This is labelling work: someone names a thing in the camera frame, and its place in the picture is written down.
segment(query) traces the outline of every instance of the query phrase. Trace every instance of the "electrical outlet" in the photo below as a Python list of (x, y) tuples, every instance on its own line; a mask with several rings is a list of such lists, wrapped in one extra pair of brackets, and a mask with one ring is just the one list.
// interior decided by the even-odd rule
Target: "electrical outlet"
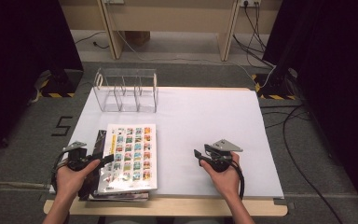
[(257, 3), (259, 6), (261, 4), (261, 0), (241, 0), (241, 7), (244, 7), (245, 1), (248, 2), (248, 7), (255, 7)]

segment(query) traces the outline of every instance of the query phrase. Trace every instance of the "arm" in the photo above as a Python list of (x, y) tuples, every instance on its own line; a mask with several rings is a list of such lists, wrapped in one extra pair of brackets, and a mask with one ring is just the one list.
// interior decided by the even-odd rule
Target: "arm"
[(48, 215), (43, 221), (44, 224), (60, 224), (65, 221), (72, 202), (83, 185), (84, 179), (98, 166), (99, 163), (100, 160), (92, 161), (83, 170), (78, 172), (69, 169), (67, 166), (63, 166), (58, 170), (57, 195)]
[[(240, 164), (240, 157), (238, 154), (231, 152), (233, 160)], [(229, 210), (234, 218), (236, 224), (249, 224), (254, 223), (242, 200), (238, 196), (238, 186), (240, 184), (240, 178), (233, 167), (228, 167), (225, 172), (217, 173), (211, 165), (206, 161), (200, 162), (201, 166), (211, 176), (211, 179), (216, 187), (217, 191), (225, 199)]]

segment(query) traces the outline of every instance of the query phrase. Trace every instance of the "book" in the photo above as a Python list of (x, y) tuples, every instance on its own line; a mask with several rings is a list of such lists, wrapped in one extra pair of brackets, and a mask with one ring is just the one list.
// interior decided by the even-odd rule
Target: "book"
[(94, 153), (103, 149), (103, 157), (114, 154), (115, 160), (101, 168), (92, 198), (145, 198), (158, 188), (156, 124), (108, 124), (100, 133), (105, 138), (97, 139)]

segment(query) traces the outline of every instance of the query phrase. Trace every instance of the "person's right hand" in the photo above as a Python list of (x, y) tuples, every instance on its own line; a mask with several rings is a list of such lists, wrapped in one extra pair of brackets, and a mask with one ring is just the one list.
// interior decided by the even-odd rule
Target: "person's right hand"
[[(231, 152), (232, 160), (240, 164), (240, 156)], [(226, 199), (233, 195), (238, 197), (238, 187), (240, 185), (240, 178), (232, 166), (229, 166), (224, 172), (217, 173), (208, 162), (201, 160), (201, 166), (211, 176), (214, 186), (217, 191)]]

